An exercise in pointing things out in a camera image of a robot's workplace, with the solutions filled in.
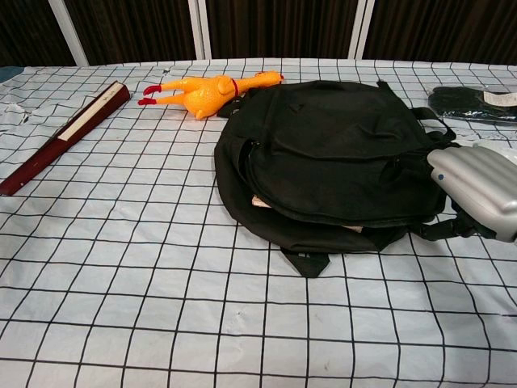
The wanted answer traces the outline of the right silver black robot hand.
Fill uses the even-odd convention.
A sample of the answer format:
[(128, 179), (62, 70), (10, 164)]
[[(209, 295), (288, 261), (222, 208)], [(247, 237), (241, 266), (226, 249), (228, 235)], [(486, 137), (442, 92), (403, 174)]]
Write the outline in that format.
[(493, 141), (433, 150), (432, 179), (474, 221), (506, 243), (516, 241), (516, 150)]

